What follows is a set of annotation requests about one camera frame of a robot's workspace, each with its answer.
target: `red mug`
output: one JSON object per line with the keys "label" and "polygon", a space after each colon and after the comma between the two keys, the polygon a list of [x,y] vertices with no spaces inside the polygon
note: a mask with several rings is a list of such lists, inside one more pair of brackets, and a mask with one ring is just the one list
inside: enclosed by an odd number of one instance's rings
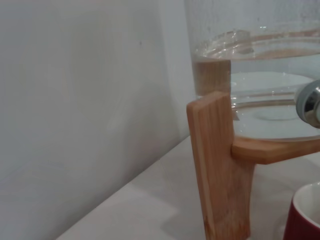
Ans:
{"label": "red mug", "polygon": [[320,182],[295,192],[283,240],[320,240]]}

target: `bamboo stand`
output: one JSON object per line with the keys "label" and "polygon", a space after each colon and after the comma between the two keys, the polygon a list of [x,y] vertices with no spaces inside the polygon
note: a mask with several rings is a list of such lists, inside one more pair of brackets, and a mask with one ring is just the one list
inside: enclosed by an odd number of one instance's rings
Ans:
{"label": "bamboo stand", "polygon": [[200,79],[198,93],[211,90],[187,105],[206,239],[246,240],[255,165],[319,152],[320,139],[276,142],[234,137],[230,62],[199,62],[194,71]]}

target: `glass jar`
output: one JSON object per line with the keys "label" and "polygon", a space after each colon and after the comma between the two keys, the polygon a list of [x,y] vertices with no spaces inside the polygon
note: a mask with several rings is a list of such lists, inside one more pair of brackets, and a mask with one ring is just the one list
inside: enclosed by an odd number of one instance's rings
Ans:
{"label": "glass jar", "polygon": [[302,117],[313,92],[306,86],[320,79],[320,0],[185,0],[185,7],[196,94],[231,87],[237,136],[320,138]]}

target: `metal spigot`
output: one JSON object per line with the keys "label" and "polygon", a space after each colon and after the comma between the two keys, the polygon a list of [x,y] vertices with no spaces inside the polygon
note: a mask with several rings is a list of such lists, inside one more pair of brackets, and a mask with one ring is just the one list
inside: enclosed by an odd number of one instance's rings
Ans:
{"label": "metal spigot", "polygon": [[307,124],[320,129],[320,80],[307,84],[295,96],[298,116]]}

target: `table surface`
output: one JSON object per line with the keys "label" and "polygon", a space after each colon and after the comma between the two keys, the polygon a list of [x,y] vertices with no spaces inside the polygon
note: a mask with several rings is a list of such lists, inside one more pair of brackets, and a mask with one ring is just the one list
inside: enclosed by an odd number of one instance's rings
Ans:
{"label": "table surface", "polygon": [[[320,154],[257,165],[252,239],[281,240],[294,192],[320,182]],[[58,240],[205,240],[190,137],[105,200]]]}

